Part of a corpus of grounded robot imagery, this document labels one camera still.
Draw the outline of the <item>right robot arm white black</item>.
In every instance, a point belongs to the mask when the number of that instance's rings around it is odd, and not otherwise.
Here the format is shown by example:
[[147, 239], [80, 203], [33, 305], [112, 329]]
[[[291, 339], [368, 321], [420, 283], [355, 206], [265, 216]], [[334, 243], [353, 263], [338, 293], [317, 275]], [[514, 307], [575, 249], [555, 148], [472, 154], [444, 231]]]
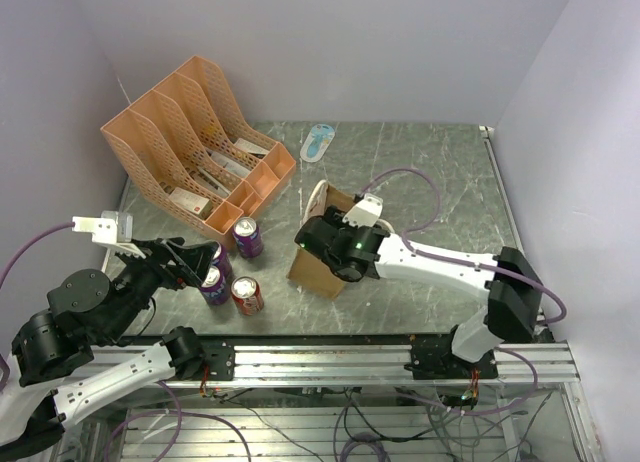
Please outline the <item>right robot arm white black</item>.
[[541, 284], [524, 255], [504, 247], [497, 255], [456, 252], [404, 241], [380, 224], [355, 226], [331, 206], [297, 232], [298, 247], [344, 282], [364, 278], [419, 282], [457, 290], [481, 304], [454, 326], [440, 355], [442, 369], [459, 378], [501, 343], [534, 339]]

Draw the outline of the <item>purple soda can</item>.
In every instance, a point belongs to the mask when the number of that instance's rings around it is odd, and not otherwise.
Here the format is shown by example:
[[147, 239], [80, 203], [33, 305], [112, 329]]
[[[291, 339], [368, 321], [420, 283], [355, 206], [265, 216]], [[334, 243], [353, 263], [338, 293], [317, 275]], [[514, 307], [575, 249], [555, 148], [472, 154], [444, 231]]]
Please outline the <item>purple soda can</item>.
[[230, 298], [230, 288], [224, 274], [215, 266], [211, 266], [201, 284], [200, 293], [211, 306], [225, 304]]
[[264, 245], [259, 226], [253, 218], [239, 218], [233, 226], [232, 234], [242, 257], [255, 258], [263, 252]]
[[233, 277], [233, 268], [229, 260], [226, 248], [220, 242], [214, 242], [214, 253], [211, 259], [211, 266], [216, 267], [226, 280]]

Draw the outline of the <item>canvas bag brown printed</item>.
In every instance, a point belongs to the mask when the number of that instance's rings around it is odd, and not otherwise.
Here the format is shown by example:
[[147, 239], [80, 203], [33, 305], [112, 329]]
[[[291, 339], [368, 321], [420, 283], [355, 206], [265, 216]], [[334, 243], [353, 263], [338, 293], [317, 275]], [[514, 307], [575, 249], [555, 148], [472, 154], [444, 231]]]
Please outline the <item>canvas bag brown printed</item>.
[[[328, 181], [322, 180], [312, 191], [302, 225], [310, 217], [322, 215], [329, 206], [336, 206], [346, 213], [364, 194], [350, 197], [333, 187]], [[392, 226], [382, 220], [381, 215], [373, 227], [359, 227], [354, 240], [355, 249], [351, 251], [351, 255], [358, 263], [357, 266], [328, 267], [295, 243], [297, 252], [287, 277], [304, 289], [322, 297], [334, 299], [348, 282], [379, 277], [375, 267], [380, 259], [378, 250], [383, 240], [392, 233]]]

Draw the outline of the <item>red soda can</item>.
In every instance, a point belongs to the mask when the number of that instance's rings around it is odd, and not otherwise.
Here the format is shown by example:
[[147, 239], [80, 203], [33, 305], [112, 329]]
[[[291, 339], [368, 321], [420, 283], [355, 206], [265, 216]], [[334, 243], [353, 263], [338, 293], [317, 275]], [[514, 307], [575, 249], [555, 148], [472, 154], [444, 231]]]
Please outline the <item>red soda can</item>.
[[264, 308], [258, 282], [248, 276], [238, 277], [231, 284], [231, 296], [240, 314], [252, 316]]

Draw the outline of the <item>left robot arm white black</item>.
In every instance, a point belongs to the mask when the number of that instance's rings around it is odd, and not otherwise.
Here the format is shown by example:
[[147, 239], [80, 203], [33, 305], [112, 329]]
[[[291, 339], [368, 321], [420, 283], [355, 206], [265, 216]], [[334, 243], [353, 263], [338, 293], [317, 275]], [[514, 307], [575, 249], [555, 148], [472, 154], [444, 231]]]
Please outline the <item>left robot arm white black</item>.
[[192, 328], [179, 326], [128, 362], [65, 381], [93, 361], [94, 348], [123, 347], [124, 333], [155, 305], [157, 290], [200, 288], [216, 250], [214, 242], [188, 246], [181, 237], [134, 240], [116, 253], [124, 267], [115, 278], [83, 269], [49, 291], [48, 309], [21, 327], [3, 369], [2, 460], [54, 446], [66, 430], [147, 384], [196, 377], [205, 351]]

